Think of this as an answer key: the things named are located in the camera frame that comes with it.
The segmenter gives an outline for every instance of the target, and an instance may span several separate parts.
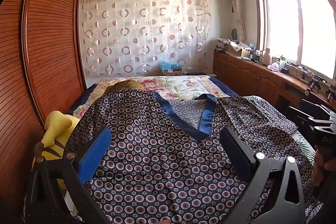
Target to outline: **blue satin collar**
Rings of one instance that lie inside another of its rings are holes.
[[[184,132],[191,135],[195,140],[201,141],[207,138],[211,134],[211,124],[213,120],[213,115],[216,108],[216,97],[210,94],[202,94],[194,100],[204,100],[206,99],[206,105],[201,115],[201,121],[199,128],[194,128],[187,122],[182,120],[173,110],[170,103],[163,99],[159,93],[153,92],[156,100],[161,105],[163,112],[170,117],[170,119],[179,126]]]

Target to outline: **blue pad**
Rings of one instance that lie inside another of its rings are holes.
[[[111,131],[105,128],[85,153],[78,166],[78,179],[81,183],[93,177],[111,144],[111,139]]]

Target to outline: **white curtain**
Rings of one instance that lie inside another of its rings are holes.
[[[243,0],[231,0],[234,16],[235,16],[235,28],[238,33],[238,40],[244,42],[246,40],[246,34],[243,23]]]
[[[207,71],[207,0],[80,0],[88,73],[153,75],[160,61]]]

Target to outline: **navy blue bedsheet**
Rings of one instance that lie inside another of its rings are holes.
[[[96,86],[97,84],[93,84],[92,86],[87,88],[86,91],[84,91],[84,93],[76,100],[76,102],[73,103],[67,114],[72,115],[77,107],[79,107],[80,105],[84,105]]]
[[[227,85],[225,85],[222,81],[218,80],[216,77],[210,77],[210,81],[213,82],[217,87],[221,89],[226,95],[229,96],[238,96],[233,90],[231,90]]]

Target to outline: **wooden slats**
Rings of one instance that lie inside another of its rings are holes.
[[[67,112],[83,92],[75,44],[78,0],[23,3],[0,5],[0,195],[18,213],[33,148],[44,133],[33,100],[45,117]]]
[[[81,94],[75,52],[75,0],[30,0],[27,52],[42,111],[66,111]]]
[[[43,136],[22,71],[22,2],[4,0],[0,5],[0,166],[10,166],[1,168],[0,195],[17,212],[25,196],[27,161],[33,157],[30,142]],[[21,146],[18,137],[24,140]]]

